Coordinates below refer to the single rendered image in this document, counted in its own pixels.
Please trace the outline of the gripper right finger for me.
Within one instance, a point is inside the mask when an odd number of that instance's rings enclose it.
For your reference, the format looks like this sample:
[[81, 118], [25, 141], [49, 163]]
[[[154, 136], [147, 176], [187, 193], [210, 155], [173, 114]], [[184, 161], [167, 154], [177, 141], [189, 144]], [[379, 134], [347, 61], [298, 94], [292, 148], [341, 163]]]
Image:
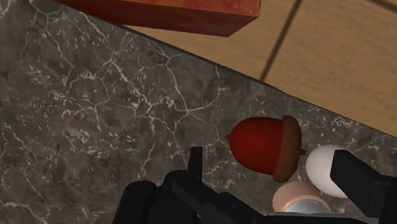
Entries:
[[382, 175], [347, 150], [336, 150], [331, 180], [378, 224], [397, 224], [397, 178]]

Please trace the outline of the pink cup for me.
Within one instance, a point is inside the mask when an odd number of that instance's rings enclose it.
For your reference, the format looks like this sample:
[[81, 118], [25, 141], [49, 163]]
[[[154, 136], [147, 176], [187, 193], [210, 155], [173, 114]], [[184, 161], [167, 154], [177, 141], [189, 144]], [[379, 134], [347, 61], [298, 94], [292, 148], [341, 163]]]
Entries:
[[331, 213], [321, 193], [310, 183], [293, 181], [282, 185], [272, 199], [275, 212], [325, 214]]

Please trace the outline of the red robot stand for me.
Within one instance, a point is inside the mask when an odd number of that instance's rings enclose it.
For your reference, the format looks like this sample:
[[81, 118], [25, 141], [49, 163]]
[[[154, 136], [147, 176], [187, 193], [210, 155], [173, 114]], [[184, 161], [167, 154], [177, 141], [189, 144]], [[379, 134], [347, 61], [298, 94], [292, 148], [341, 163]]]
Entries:
[[229, 37], [260, 16], [261, 0], [54, 0], [101, 20]]

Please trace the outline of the red acorn with brown cap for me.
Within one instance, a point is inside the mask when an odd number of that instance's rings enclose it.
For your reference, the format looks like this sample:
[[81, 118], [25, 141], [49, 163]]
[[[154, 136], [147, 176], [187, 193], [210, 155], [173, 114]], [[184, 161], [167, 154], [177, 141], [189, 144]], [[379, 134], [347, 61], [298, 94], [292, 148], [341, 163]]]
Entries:
[[296, 118], [250, 117], [227, 135], [230, 150], [242, 166], [268, 174], [278, 183], [295, 173], [302, 149], [302, 130]]

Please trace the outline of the white egg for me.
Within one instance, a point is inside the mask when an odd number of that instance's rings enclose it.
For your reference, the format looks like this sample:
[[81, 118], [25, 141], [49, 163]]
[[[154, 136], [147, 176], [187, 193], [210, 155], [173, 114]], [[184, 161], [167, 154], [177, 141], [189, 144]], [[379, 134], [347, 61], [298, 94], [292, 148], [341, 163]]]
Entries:
[[317, 189], [332, 197], [347, 198], [330, 178], [333, 155], [336, 150], [345, 150], [345, 148], [329, 144], [312, 150], [307, 156], [305, 169], [309, 180]]

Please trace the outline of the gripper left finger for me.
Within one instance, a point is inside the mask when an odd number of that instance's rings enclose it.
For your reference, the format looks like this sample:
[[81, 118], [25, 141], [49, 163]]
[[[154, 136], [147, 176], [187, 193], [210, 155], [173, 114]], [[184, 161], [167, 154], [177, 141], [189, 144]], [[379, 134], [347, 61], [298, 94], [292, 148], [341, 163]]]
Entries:
[[267, 224], [267, 219], [228, 192], [202, 182], [202, 148], [190, 149], [186, 169], [128, 184], [112, 224]]

